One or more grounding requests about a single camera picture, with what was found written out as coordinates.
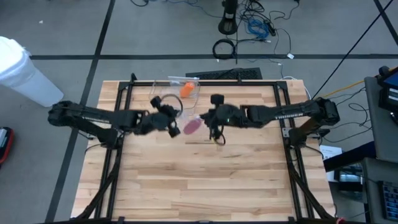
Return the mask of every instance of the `wooden tabletop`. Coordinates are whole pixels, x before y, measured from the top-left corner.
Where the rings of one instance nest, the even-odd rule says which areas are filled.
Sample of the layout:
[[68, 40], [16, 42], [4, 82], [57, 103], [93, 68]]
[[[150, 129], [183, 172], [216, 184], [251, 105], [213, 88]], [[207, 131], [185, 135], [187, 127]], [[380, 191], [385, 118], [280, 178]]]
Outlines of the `wooden tabletop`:
[[[291, 103], [307, 99], [303, 81], [289, 80], [287, 84]], [[98, 108], [114, 109], [118, 85], [117, 81], [103, 83]], [[149, 86], [135, 86], [130, 109], [153, 111], [150, 91]], [[225, 103], [234, 105], [275, 106], [272, 87], [201, 86], [195, 114], [213, 107], [210, 95], [214, 93], [223, 94]], [[306, 119], [297, 118], [296, 125]], [[224, 135], [225, 146], [209, 141], [205, 125], [192, 135], [181, 134], [174, 139], [167, 132], [157, 131], [146, 136], [126, 136], [113, 219], [124, 216], [130, 221], [284, 221], [294, 217], [279, 122], [273, 121], [262, 129], [225, 127]], [[98, 141], [89, 142], [89, 146], [94, 144]], [[316, 141], [309, 140], [307, 144], [319, 149]], [[83, 211], [99, 189], [105, 152], [94, 147], [86, 153], [72, 217]], [[302, 155], [310, 190], [333, 215], [322, 157], [306, 148]], [[306, 216], [300, 190], [299, 194]]]

